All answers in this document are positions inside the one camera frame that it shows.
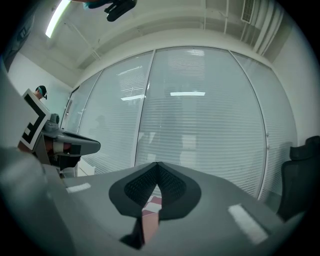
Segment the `window blind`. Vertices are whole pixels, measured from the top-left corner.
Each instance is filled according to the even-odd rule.
[[[101,149],[83,156],[95,173],[119,171],[131,167],[132,150],[136,149],[140,117],[139,105],[144,98],[146,75],[151,53],[135,56],[102,71],[88,99],[79,134],[97,140]]]
[[[253,89],[228,51],[155,53],[135,165],[168,162],[225,178],[258,195],[266,138]],[[157,188],[154,195],[160,195]]]
[[[80,120],[84,112],[84,108],[89,97],[89,94],[98,79],[100,72],[91,76],[89,79],[84,81],[78,90],[76,90],[71,98],[72,104],[70,106],[69,114],[64,120],[64,130],[72,133],[77,133],[80,125]]]
[[[249,57],[237,53],[234,56],[254,85],[269,133],[268,164],[260,196],[265,201],[270,192],[282,194],[281,167],[290,160],[290,146],[297,146],[296,124],[286,92],[275,73]]]

